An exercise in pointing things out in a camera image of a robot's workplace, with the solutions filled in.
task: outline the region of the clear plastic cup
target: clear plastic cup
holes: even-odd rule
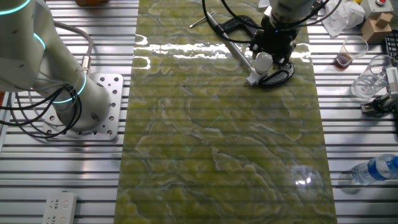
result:
[[[387,86],[386,68],[391,67],[393,58],[378,55],[372,58],[366,70],[353,82],[351,92],[360,99],[368,100]]]
[[[340,52],[336,57],[336,65],[340,68],[347,68],[354,59],[366,55],[368,49],[368,43],[362,37],[348,37],[344,40],[343,46],[341,46]]]

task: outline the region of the cardboard box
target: cardboard box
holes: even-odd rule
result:
[[[385,28],[388,24],[390,24],[393,15],[391,13],[382,13],[378,17],[376,21],[376,26]]]
[[[87,6],[87,5],[92,5],[92,4],[98,4],[102,2],[108,2],[109,0],[75,0],[75,2],[79,6]]]
[[[377,20],[369,18],[361,28],[363,39],[367,43],[380,43],[392,31],[389,24],[382,28],[378,27],[376,22]]]

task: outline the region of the green marble slab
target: green marble slab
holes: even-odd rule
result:
[[[258,0],[229,2],[261,21]],[[115,223],[336,223],[307,30],[289,82],[244,88],[223,41],[188,28],[201,17],[199,1],[140,0]]]

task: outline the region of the slotted aluminum surface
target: slotted aluminum surface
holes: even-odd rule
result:
[[[92,72],[124,76],[119,139],[116,143],[43,144],[18,128],[9,128],[0,155],[0,223],[41,223],[47,195],[62,190],[78,194],[75,223],[112,223],[139,1],[110,1],[106,6],[84,9],[74,1],[47,3],[56,21],[77,26],[93,37]],[[350,186],[340,177],[356,164],[397,151],[392,115],[367,118],[349,97],[350,84],[382,47],[371,45],[366,56],[339,71],[332,65],[333,58],[344,38],[358,35],[358,31],[345,31],[335,39],[322,26],[309,27],[308,31],[338,221],[398,223],[397,181],[378,182],[349,194]],[[58,32],[81,60],[86,40],[69,31]],[[29,103],[27,95],[22,94],[22,102]]]

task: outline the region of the white cloth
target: white cloth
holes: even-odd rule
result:
[[[337,5],[338,0],[330,0],[326,4],[326,14],[331,12]],[[350,29],[362,23],[365,17],[365,10],[354,1],[346,1],[339,5],[338,9],[323,21],[326,31],[331,36],[337,36],[343,29]]]
[[[268,7],[269,5],[270,5],[269,0],[260,0],[259,1],[259,8]]]

